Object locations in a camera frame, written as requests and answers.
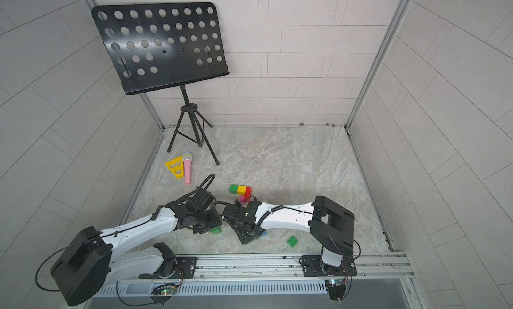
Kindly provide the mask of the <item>green lego brick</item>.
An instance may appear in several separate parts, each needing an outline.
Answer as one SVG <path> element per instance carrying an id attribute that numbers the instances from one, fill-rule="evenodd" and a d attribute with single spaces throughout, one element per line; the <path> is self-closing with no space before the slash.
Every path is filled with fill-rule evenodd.
<path id="1" fill-rule="evenodd" d="M 287 240 L 287 244 L 288 244 L 291 248 L 294 248 L 294 247 L 298 244 L 298 239 L 297 239 L 295 236 L 291 236 L 291 237 Z"/>
<path id="2" fill-rule="evenodd" d="M 214 234 L 214 235 L 221 234 L 222 232 L 223 232 L 223 228 L 221 226 L 216 227 L 211 230 L 211 234 Z"/>
<path id="3" fill-rule="evenodd" d="M 239 195 L 239 186 L 236 184 L 231 184 L 228 189 L 230 194 Z"/>

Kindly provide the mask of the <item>red lego brick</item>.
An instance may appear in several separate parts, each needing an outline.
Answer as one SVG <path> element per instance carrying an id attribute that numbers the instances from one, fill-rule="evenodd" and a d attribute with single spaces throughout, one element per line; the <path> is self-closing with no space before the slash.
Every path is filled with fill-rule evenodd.
<path id="1" fill-rule="evenodd" d="M 247 186 L 246 187 L 246 190 L 245 190 L 245 193 L 244 193 L 244 201 L 245 202 L 248 202 L 250 197 L 251 197 L 251 194 L 252 194 L 252 188 Z"/>

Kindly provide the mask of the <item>yellow lego brick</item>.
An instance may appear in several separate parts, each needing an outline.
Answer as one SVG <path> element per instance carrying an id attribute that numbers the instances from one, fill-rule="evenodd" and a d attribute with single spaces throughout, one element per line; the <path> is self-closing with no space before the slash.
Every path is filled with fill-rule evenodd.
<path id="1" fill-rule="evenodd" d="M 245 195 L 247 191 L 247 186 L 237 186 L 237 194 Z"/>

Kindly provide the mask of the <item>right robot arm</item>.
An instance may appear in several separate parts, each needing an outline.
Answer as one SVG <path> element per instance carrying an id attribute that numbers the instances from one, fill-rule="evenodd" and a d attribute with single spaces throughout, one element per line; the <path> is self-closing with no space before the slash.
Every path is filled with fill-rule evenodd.
<path id="1" fill-rule="evenodd" d="M 318 260 L 302 260 L 317 276 L 357 275 L 354 239 L 355 215 L 329 198 L 318 195 L 301 205 L 273 205 L 259 200 L 247 207 L 240 203 L 211 203 L 211 211 L 226 222 L 243 245 L 272 229 L 299 230 L 312 235 L 322 245 Z"/>

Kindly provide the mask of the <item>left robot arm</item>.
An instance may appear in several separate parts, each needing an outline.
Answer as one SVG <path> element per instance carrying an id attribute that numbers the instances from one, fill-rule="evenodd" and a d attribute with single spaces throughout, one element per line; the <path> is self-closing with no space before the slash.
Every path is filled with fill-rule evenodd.
<path id="1" fill-rule="evenodd" d="M 57 250 L 59 258 L 50 274 L 66 304 L 82 304 L 105 284 L 131 276 L 173 275 L 174 253 L 165 244 L 158 243 L 141 252 L 132 249 L 176 230 L 185 228 L 193 234 L 205 234 L 219 227 L 220 218 L 209 208 L 215 197 L 208 187 L 214 179 L 214 174 L 209 175 L 192 192 L 133 222 L 104 230 L 85 228 L 69 245 Z"/>

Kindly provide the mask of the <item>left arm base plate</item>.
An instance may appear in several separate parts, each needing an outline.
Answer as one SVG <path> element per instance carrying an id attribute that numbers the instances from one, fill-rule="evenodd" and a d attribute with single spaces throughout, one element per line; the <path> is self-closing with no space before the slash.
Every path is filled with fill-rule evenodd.
<path id="1" fill-rule="evenodd" d="M 140 274 L 139 279 L 191 279 L 194 277 L 197 257 L 177 257 L 173 261 L 165 260 L 152 274 Z"/>

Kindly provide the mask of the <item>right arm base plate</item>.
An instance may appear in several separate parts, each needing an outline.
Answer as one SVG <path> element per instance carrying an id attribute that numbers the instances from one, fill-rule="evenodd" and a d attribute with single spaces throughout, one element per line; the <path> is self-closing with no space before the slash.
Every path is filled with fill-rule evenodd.
<path id="1" fill-rule="evenodd" d="M 340 266 L 331 266 L 322 261 L 321 255 L 304 255 L 299 259 L 304 277 L 342 277 L 357 275 L 355 262 L 351 258 L 342 258 Z"/>

